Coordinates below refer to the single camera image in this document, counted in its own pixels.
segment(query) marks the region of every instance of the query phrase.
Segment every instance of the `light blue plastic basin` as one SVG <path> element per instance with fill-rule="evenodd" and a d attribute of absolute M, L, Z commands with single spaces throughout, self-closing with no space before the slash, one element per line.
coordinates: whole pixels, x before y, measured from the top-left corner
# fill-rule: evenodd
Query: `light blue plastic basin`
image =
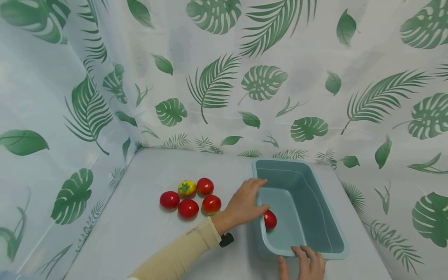
<path fill-rule="evenodd" d="M 349 246 L 328 204 L 313 167 L 300 160 L 255 159 L 254 178 L 267 179 L 257 205 L 269 204 L 277 226 L 266 231 L 255 221 L 255 240 L 261 258 L 295 257 L 291 246 L 307 245 L 327 260 L 345 259 Z"/>

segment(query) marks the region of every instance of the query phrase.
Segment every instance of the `toy tomato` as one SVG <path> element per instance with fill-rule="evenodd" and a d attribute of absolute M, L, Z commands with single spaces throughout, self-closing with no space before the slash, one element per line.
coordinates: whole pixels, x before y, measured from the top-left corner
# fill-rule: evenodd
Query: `toy tomato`
<path fill-rule="evenodd" d="M 221 209 L 221 199 L 216 195 L 209 195 L 202 201 L 202 211 L 205 215 L 213 215 Z"/>
<path fill-rule="evenodd" d="M 209 195 L 213 192 L 213 189 L 215 188 L 213 182 L 208 178 L 199 179 L 196 186 L 198 188 L 198 193 L 201 195 Z"/>
<path fill-rule="evenodd" d="M 182 181 L 177 188 L 182 197 L 190 197 L 196 194 L 196 183 L 190 180 Z"/>
<path fill-rule="evenodd" d="M 167 210 L 174 210 L 179 205 L 181 198 L 177 192 L 169 190 L 160 196 L 160 205 Z"/>
<path fill-rule="evenodd" d="M 267 230 L 271 230 L 277 225 L 277 217 L 271 210 L 267 210 L 264 212 L 264 224 L 266 225 Z"/>
<path fill-rule="evenodd" d="M 186 220 L 194 219 L 199 212 L 198 204 L 192 199 L 184 199 L 179 204 L 177 209 L 179 211 L 179 216 Z"/>

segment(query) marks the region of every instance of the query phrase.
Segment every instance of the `leaf-print curtain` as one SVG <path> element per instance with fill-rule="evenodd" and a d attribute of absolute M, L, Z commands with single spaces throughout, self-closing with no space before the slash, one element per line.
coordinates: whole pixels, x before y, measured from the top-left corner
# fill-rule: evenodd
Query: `leaf-print curtain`
<path fill-rule="evenodd" d="M 56 222 L 21 272 L 62 276 L 134 152 L 160 146 L 327 164 L 393 279 L 443 279 L 447 11 L 445 0 L 3 1 L 0 236 L 13 241 L 0 268 L 21 267 Z"/>

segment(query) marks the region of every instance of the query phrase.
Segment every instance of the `beige sleeve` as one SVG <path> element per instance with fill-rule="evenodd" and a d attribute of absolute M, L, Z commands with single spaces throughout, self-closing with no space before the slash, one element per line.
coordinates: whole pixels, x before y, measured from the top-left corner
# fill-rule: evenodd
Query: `beige sleeve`
<path fill-rule="evenodd" d="M 211 219 L 180 235 L 140 265 L 129 278 L 137 280 L 179 280 L 205 252 L 217 246 L 221 237 Z"/>

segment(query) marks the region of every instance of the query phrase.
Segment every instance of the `right hand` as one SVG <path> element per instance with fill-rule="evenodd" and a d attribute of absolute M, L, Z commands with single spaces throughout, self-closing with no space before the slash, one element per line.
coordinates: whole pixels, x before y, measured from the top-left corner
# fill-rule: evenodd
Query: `right hand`
<path fill-rule="evenodd" d="M 323 280 L 327 261 L 323 259 L 320 252 L 315 253 L 308 246 L 300 246 L 300 248 L 292 246 L 291 249 L 300 261 L 300 272 L 297 280 Z M 285 259 L 281 256 L 279 256 L 279 280 L 289 280 L 288 266 Z"/>

